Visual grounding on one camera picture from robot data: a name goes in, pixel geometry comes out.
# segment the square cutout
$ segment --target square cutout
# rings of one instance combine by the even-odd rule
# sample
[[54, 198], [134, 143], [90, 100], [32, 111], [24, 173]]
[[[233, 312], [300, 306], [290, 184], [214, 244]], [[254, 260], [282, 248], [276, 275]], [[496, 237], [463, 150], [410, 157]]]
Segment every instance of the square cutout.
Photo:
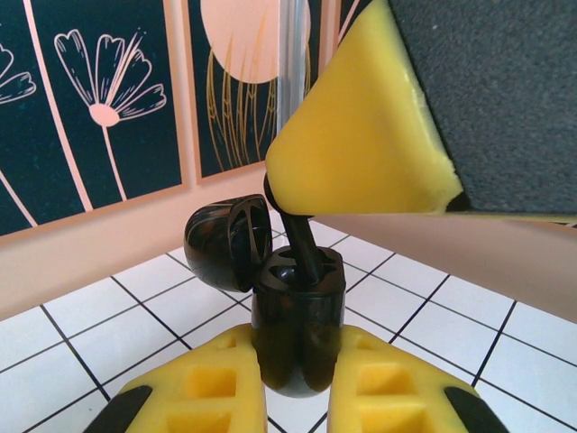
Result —
[[228, 433], [230, 412], [183, 412], [167, 418], [169, 433]]
[[425, 407], [392, 405], [361, 409], [362, 433], [440, 433], [433, 429]]
[[364, 365], [359, 371], [357, 395], [416, 393], [410, 373], [399, 364]]
[[217, 399], [236, 395], [236, 371], [233, 368], [197, 366], [184, 383], [188, 399]]

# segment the gray foam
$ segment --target gray foam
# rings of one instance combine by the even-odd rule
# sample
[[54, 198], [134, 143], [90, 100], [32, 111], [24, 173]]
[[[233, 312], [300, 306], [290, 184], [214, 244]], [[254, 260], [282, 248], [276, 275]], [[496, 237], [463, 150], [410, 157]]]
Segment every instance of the gray foam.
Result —
[[390, 0], [473, 210], [577, 214], [577, 0]]

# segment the dark teal artwork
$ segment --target dark teal artwork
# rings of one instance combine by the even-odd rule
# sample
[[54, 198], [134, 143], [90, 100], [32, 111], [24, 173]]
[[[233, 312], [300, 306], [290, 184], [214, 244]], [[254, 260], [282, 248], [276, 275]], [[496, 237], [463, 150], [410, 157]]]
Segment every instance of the dark teal artwork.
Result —
[[84, 211], [54, 125], [22, 0], [0, 15], [0, 235]]
[[[266, 62], [278, 59], [279, 17], [268, 4], [188, 0], [201, 178], [264, 161], [276, 135], [278, 74]], [[322, 1], [308, 6], [306, 91], [318, 77]]]
[[0, 235], [182, 183], [162, 0], [2, 12]]

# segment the yellow foam pad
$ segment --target yellow foam pad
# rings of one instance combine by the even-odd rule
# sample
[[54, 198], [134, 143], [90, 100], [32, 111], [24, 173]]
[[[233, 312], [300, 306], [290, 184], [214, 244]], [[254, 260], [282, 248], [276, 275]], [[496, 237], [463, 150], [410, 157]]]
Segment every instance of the yellow foam pad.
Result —
[[443, 389], [468, 384], [376, 336], [345, 326], [334, 369], [329, 433], [467, 433]]
[[266, 167], [296, 215], [442, 212], [462, 191], [385, 0], [359, 15]]
[[124, 386], [152, 387], [126, 433], [265, 433], [264, 386], [251, 325], [233, 327]]

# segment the flower illustration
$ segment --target flower illustration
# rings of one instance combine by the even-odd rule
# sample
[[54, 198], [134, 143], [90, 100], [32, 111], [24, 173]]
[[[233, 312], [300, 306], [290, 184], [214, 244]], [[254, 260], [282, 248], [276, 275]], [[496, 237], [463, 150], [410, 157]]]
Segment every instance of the flower illustration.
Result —
[[86, 104], [92, 120], [102, 127], [108, 158], [123, 201], [126, 195], [116, 168], [108, 128], [160, 110], [167, 102], [162, 84], [144, 88], [152, 64], [138, 48], [141, 40], [138, 33], [128, 43], [123, 38], [101, 35], [92, 68], [86, 44], [77, 29], [54, 38], [54, 47], [70, 82]]
[[14, 55], [0, 44], [0, 105], [27, 97], [36, 91], [30, 72], [21, 72], [11, 78], [5, 75], [14, 63]]
[[[32, 81], [32, 76], [30, 72], [21, 72], [13, 77], [6, 78], [8, 70], [14, 63], [14, 55], [10, 50], [5, 49], [2, 44], [0, 44], [0, 105], [8, 104], [9, 102], [17, 101], [23, 97], [28, 97], [36, 91], [36, 85]], [[37, 226], [38, 224], [20, 200], [6, 176], [0, 170], [0, 180], [2, 181], [4, 187], [8, 191], [8, 194], [20, 209], [26, 220], [31, 226]]]

